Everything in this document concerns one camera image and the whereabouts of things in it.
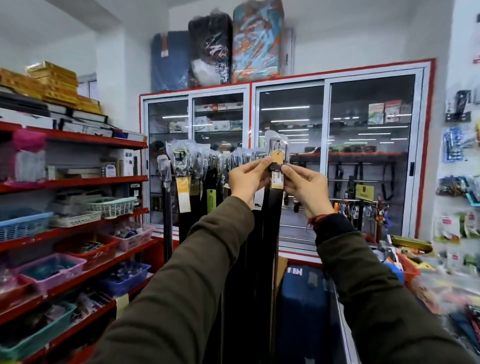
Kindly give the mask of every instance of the red basket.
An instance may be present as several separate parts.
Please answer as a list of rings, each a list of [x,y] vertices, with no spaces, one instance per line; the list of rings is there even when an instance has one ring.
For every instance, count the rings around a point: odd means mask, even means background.
[[[403,274],[405,276],[405,286],[407,288],[410,288],[410,285],[413,281],[413,279],[416,276],[419,276],[421,274],[420,270],[413,265],[412,262],[410,262],[410,259],[408,259],[406,256],[403,254],[398,254],[397,253],[398,260],[400,261],[400,264],[402,265],[403,268]]]
[[[33,280],[27,277],[17,276],[17,282],[19,284],[17,288],[0,294],[0,310],[6,310],[34,291]]]
[[[88,253],[80,253],[82,244],[92,240],[102,243],[103,246]],[[81,235],[75,235],[74,237],[70,237],[58,242],[55,245],[55,251],[85,259],[87,262],[84,265],[84,270],[91,270],[100,264],[113,259],[115,257],[119,242],[120,239],[117,239],[113,236],[89,232]]]

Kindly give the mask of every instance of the hand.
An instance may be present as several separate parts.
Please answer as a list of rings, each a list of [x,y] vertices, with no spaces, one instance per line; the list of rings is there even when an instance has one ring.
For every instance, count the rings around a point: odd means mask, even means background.
[[[308,218],[335,213],[328,199],[328,181],[323,174],[286,164],[282,172],[288,177],[284,179],[284,190],[302,203]]]
[[[232,196],[245,201],[250,209],[253,209],[255,192],[270,182],[270,171],[265,171],[270,163],[272,163],[272,157],[266,157],[232,169],[228,174],[228,185],[232,190]]]

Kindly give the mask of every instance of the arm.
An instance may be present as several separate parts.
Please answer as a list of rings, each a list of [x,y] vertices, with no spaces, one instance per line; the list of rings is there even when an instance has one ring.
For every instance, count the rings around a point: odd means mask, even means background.
[[[233,196],[202,217],[109,327],[90,363],[201,363],[228,270],[254,224]]]
[[[382,264],[359,231],[335,214],[324,175],[297,166],[282,167],[285,190],[316,223],[317,251],[332,276],[360,360],[367,363],[474,363]]]

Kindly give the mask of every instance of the purple basket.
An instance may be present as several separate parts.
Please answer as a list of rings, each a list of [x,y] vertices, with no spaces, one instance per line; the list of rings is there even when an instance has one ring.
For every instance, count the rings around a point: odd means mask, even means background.
[[[36,267],[42,266],[43,270],[48,271],[49,269],[52,270],[64,262],[74,264],[74,266],[68,269],[62,269],[57,274],[46,279],[36,279],[35,277],[32,277],[32,271]],[[86,262],[87,261],[85,259],[76,258],[67,254],[56,253],[24,264],[23,266],[16,268],[15,272],[24,277],[32,279],[38,291],[42,293],[42,295],[47,295],[47,292],[53,287],[59,286],[63,282],[80,275]]]
[[[138,265],[142,266],[142,270],[138,272],[135,276],[132,276],[123,282],[117,283],[110,281],[108,279],[103,279],[99,281],[99,284],[107,289],[107,292],[112,297],[120,297],[124,294],[127,294],[128,291],[135,288],[139,284],[143,283],[147,279],[147,273],[150,269],[150,265],[137,263]]]

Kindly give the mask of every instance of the blue basket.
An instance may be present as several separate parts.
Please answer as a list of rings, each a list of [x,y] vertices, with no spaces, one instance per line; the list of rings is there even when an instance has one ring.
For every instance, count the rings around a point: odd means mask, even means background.
[[[0,212],[0,242],[45,231],[48,219],[53,215],[53,212],[42,213],[31,208],[5,210]]]
[[[67,331],[76,306],[68,302],[61,302],[59,305],[65,307],[67,312],[58,320],[53,321],[32,336],[22,340],[13,348],[5,348],[0,345],[0,360],[22,361]]]
[[[107,289],[107,292],[113,297],[120,297],[127,294],[128,291],[143,283],[147,279],[147,273],[151,266],[148,264],[137,263],[142,266],[142,270],[137,275],[124,280],[123,282],[113,282],[103,279],[99,284]]]

